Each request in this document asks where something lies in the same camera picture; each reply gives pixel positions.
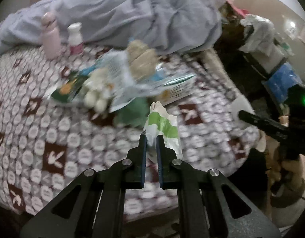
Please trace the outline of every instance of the pink label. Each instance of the pink label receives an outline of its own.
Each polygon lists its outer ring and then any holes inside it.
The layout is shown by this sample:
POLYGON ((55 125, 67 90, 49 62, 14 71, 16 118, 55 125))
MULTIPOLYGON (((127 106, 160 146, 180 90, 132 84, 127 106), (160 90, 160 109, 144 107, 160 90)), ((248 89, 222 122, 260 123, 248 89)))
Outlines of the pink label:
POLYGON ((81 54, 83 52, 83 46, 84 46, 83 42, 75 47, 70 46, 71 55, 81 54))

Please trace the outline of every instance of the white and green wrapper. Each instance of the white and green wrapper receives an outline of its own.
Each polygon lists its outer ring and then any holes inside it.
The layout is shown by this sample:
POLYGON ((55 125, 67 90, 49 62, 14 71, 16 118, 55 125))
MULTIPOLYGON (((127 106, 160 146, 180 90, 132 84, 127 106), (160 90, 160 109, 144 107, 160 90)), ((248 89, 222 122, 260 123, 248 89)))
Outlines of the white and green wrapper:
POLYGON ((156 138, 158 135, 163 135, 165 146, 173 149, 177 158, 182 159, 177 117, 168 114, 159 101, 151 104, 143 133, 147 137, 149 146, 147 156, 152 162, 157 163, 156 138))

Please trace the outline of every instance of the silver screw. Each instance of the silver screw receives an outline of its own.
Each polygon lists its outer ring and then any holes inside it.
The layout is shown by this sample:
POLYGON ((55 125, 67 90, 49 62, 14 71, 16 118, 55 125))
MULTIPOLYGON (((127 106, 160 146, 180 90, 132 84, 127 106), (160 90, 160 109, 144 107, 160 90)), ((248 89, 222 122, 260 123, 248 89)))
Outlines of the silver screw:
POLYGON ((173 161, 172 161, 172 163, 173 163, 173 165, 175 165, 175 166, 179 166, 179 165, 181 165, 181 163, 182 163, 182 161, 180 160, 180 159, 174 159, 173 161))
POLYGON ((84 175, 87 177, 92 176, 93 174, 94 174, 94 169, 89 168, 84 171, 84 175))
POLYGON ((124 159, 124 160, 122 161, 122 164, 123 164, 124 166, 129 166, 129 165, 131 164, 131 160, 128 159, 128 158, 126 158, 126 159, 124 159))
POLYGON ((210 175, 211 176, 218 176, 220 172, 217 169, 211 169, 210 170, 210 175))

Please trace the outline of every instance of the gray blanket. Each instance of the gray blanket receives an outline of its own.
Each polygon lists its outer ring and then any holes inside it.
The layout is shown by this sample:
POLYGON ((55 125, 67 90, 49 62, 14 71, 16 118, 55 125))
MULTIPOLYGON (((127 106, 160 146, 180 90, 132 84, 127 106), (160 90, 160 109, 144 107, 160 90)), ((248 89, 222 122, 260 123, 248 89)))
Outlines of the gray blanket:
POLYGON ((126 47, 133 37, 161 55, 208 49, 221 35, 211 0, 42 0, 0 24, 0 54, 17 44, 40 45, 40 19, 48 11, 56 13, 64 43, 75 22, 86 42, 126 47))

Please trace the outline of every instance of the green stripe on wrapper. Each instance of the green stripe on wrapper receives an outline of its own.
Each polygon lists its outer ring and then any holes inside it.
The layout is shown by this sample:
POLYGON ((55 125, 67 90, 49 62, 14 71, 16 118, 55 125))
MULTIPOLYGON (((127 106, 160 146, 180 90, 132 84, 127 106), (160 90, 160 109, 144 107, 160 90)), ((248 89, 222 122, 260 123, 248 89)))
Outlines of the green stripe on wrapper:
POLYGON ((164 133, 167 138, 179 139, 178 127, 172 126, 170 121, 161 117, 158 112, 152 112, 148 116, 148 125, 156 124, 158 131, 164 133))

